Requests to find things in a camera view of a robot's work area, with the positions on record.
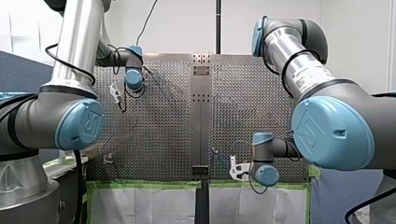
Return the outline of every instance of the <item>blue joint cap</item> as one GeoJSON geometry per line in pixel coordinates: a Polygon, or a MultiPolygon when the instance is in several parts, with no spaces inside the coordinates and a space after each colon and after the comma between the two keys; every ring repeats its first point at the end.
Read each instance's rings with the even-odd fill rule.
{"type": "Polygon", "coordinates": [[[254,133],[253,134],[253,142],[251,145],[254,147],[266,143],[268,141],[271,141],[274,138],[272,133],[254,133]]]}
{"type": "Polygon", "coordinates": [[[255,180],[265,187],[272,187],[279,181],[279,171],[273,165],[262,165],[256,171],[255,180]]]}
{"type": "Polygon", "coordinates": [[[140,57],[143,57],[143,50],[139,46],[130,45],[130,46],[128,46],[128,49],[130,49],[131,51],[133,51],[134,53],[136,53],[140,57]]]}
{"type": "Polygon", "coordinates": [[[143,77],[142,74],[136,69],[127,69],[125,76],[125,84],[132,91],[138,91],[142,87],[143,77]]]}
{"type": "Polygon", "coordinates": [[[61,150],[83,149],[92,145],[103,127],[103,108],[93,99],[74,104],[58,124],[55,143],[61,150]]]}
{"type": "Polygon", "coordinates": [[[358,170],[375,154],[375,140],[364,118],[332,97],[315,96],[299,103],[291,128],[302,155],[322,168],[358,170]]]}
{"type": "Polygon", "coordinates": [[[251,54],[254,57],[262,57],[263,27],[265,26],[266,20],[267,18],[264,17],[254,25],[253,36],[251,38],[251,54]]]}

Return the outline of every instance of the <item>sticker label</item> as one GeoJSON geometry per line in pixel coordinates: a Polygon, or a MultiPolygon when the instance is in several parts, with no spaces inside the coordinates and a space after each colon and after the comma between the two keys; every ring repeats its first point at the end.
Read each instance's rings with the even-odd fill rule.
{"type": "Polygon", "coordinates": [[[301,93],[320,83],[335,79],[332,73],[321,63],[313,63],[294,73],[291,79],[301,93]]]}

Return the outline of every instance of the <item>robotic arm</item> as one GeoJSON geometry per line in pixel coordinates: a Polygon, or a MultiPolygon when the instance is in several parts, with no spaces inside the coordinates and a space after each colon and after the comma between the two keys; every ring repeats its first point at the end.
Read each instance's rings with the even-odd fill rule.
{"type": "Polygon", "coordinates": [[[396,101],[389,93],[372,96],[355,82],[334,77],[323,65],[327,41],[315,23],[264,17],[256,23],[252,52],[276,68],[273,72],[281,76],[295,105],[288,141],[271,133],[254,134],[254,180],[275,185],[279,173],[274,157],[298,154],[326,169],[396,168],[396,101]]]}
{"type": "Polygon", "coordinates": [[[38,149],[83,149],[99,137],[104,111],[92,89],[95,62],[125,66],[125,86],[132,91],[143,84],[141,48],[112,50],[100,38],[110,0],[46,2],[64,16],[56,56],[50,55],[55,59],[51,80],[39,94],[0,94],[0,219],[5,223],[58,223],[58,183],[47,179],[38,149]]]}

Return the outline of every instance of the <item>black pole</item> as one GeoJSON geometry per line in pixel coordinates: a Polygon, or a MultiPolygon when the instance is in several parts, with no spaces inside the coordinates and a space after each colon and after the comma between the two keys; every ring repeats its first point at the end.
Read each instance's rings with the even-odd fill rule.
{"type": "Polygon", "coordinates": [[[216,0],[216,54],[221,54],[221,0],[216,0]]]}

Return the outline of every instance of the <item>perforated metal board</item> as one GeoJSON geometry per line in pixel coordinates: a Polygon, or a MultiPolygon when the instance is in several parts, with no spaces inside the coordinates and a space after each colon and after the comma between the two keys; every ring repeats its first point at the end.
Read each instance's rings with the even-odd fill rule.
{"type": "MultiPolygon", "coordinates": [[[[196,163],[196,152],[192,149],[196,150],[197,142],[191,139],[196,138],[197,130],[201,131],[192,129],[198,121],[191,116],[197,97],[192,92],[196,83],[191,82],[196,58],[190,54],[160,54],[146,55],[144,61],[153,75],[144,74],[147,90],[140,99],[128,98],[124,114],[109,93],[110,84],[123,79],[123,69],[117,76],[112,68],[95,70],[95,88],[106,120],[96,145],[99,155],[90,162],[89,179],[192,178],[191,163],[196,163]],[[113,155],[112,163],[104,162],[103,157],[108,155],[113,155]]],[[[261,60],[211,55],[210,61],[210,103],[202,104],[209,111],[209,128],[208,133],[200,133],[199,137],[208,141],[203,145],[219,152],[216,157],[208,156],[205,162],[211,166],[211,177],[229,179],[233,141],[250,142],[255,132],[286,133],[291,101],[280,78],[264,69],[261,60]]],[[[251,160],[249,146],[236,144],[235,154],[238,162],[251,160]]],[[[302,162],[279,159],[276,166],[282,181],[303,182],[306,178],[302,162]]]]}
{"type": "MultiPolygon", "coordinates": [[[[213,55],[212,122],[210,146],[218,151],[211,157],[211,175],[229,179],[233,142],[250,143],[257,132],[284,135],[290,120],[291,99],[282,88],[280,78],[269,72],[261,59],[250,56],[213,55]]],[[[237,162],[251,161],[251,146],[235,143],[237,162]]],[[[303,182],[307,177],[302,161],[276,159],[284,182],[303,182]]]]}
{"type": "Polygon", "coordinates": [[[191,58],[145,56],[145,66],[153,74],[144,73],[146,92],[139,99],[128,97],[124,114],[109,93],[110,84],[123,79],[124,70],[115,76],[112,68],[95,69],[95,88],[106,119],[89,179],[191,179],[191,58]]]}

